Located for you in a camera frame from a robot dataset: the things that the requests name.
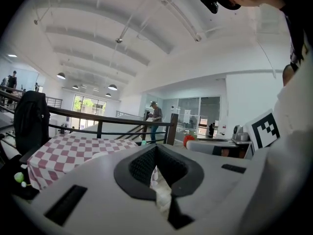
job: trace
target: black bag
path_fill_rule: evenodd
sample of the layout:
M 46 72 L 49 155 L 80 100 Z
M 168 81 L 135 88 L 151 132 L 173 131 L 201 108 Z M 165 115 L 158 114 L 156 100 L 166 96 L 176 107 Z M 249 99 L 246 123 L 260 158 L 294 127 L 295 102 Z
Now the black bag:
M 45 94 L 26 92 L 14 113 L 16 149 L 21 155 L 49 141 L 49 119 Z

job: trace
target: window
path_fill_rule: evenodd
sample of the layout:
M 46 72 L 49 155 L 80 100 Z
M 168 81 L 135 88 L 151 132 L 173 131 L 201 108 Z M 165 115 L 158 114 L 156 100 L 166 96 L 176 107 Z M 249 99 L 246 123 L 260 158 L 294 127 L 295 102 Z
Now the window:
M 75 95 L 73 111 L 104 116 L 106 105 L 107 105 L 106 101 L 86 96 Z M 74 126 L 75 129 L 80 130 L 93 126 L 95 124 L 98 124 L 98 122 L 93 120 L 86 120 L 80 118 L 72 118 L 71 120 L 71 125 Z

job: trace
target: curved ceiling beam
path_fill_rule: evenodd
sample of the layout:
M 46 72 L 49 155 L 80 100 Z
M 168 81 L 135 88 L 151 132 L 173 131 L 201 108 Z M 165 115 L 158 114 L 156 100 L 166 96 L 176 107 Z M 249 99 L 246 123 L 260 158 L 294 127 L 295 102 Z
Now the curved ceiling beam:
M 103 45 L 105 47 L 109 47 L 113 50 L 115 49 L 115 45 L 116 45 L 116 42 L 111 39 L 104 38 L 101 36 L 94 36 L 93 33 L 88 33 L 88 32 L 78 30 L 78 29 L 73 29 L 73 28 L 65 28 L 65 27 L 48 25 L 45 29 L 45 32 L 80 38 L 83 40 L 87 40 L 87 41 L 91 41 L 91 42 Z M 144 56 L 142 56 L 140 53 L 136 51 L 133 51 L 130 49 L 126 51 L 125 45 L 123 44 L 118 44 L 116 51 L 137 60 L 138 62 L 142 63 L 145 66 L 148 66 L 150 62 L 150 60 L 148 60 L 147 58 L 145 58 Z
M 64 48 L 64 47 L 55 47 L 55 48 L 53 48 L 53 51 L 55 53 L 60 53 L 60 54 L 64 54 L 64 55 L 67 55 L 67 56 L 82 58 L 82 59 L 85 59 L 85 60 L 88 60 L 88 61 L 92 61 L 92 62 L 101 64 L 101 65 L 110 67 L 109 60 L 106 60 L 106 59 L 103 59 L 103 58 L 99 58 L 99 57 L 95 57 L 95 56 L 93 56 L 90 53 L 85 53 L 85 52 L 81 52 L 81 51 L 78 51 L 78 50 L 71 50 L 71 49 Z M 111 69 L 114 69 L 115 71 L 122 72 L 124 74 L 129 75 L 129 76 L 133 76 L 133 77 L 136 76 L 135 72 L 127 69 L 124 66 L 118 66 L 114 62 L 111 63 Z
M 96 7 L 96 2 L 87 0 L 60 0 L 60 2 L 58 2 L 58 0 L 49 0 L 49 2 L 46 0 L 36 0 L 36 6 L 37 8 L 51 7 L 81 10 L 110 18 L 111 20 L 119 22 L 122 25 L 126 25 L 130 17 L 127 12 L 121 10 L 120 8 L 114 7 L 111 4 L 105 4 L 105 1 L 102 1 L 98 8 Z M 133 18 L 129 24 L 129 28 L 139 33 L 141 31 L 141 23 L 141 20 Z M 147 26 L 140 34 L 143 37 L 149 39 L 152 43 L 154 43 L 167 54 L 169 54 L 174 48 L 170 42 L 168 42 L 162 36 L 156 34 L 151 26 Z
M 61 61 L 60 62 L 60 65 L 61 66 L 66 66 L 66 67 L 69 67 L 69 68 L 72 68 L 74 70 L 78 70 L 78 71 L 84 71 L 84 72 L 88 72 L 88 73 L 92 73 L 94 75 L 97 75 L 97 76 L 101 76 L 103 78 L 108 78 L 110 80 L 113 80 L 113 81 L 116 81 L 116 82 L 119 82 L 121 84 L 128 84 L 128 81 L 127 80 L 124 80 L 124 79 L 121 79 L 117 76 L 114 76 L 114 75 L 111 75 L 111 74 L 108 74 L 106 72 L 99 72 L 95 69 L 91 69 L 90 67 L 86 67 L 86 66 L 81 66 L 81 65 L 76 65 L 76 64 L 73 64 L 72 62 L 66 62 L 66 61 Z

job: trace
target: ceiling light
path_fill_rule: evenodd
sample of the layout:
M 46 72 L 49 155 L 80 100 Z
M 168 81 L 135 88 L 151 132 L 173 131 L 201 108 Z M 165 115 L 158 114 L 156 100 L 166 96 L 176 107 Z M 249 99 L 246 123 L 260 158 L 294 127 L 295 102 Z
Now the ceiling light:
M 115 84 L 111 84 L 108 88 L 109 88 L 110 90 L 117 91 L 117 87 L 116 87 Z
M 57 74 L 57 77 L 60 79 L 65 79 L 65 74 L 63 72 L 60 72 L 59 74 Z

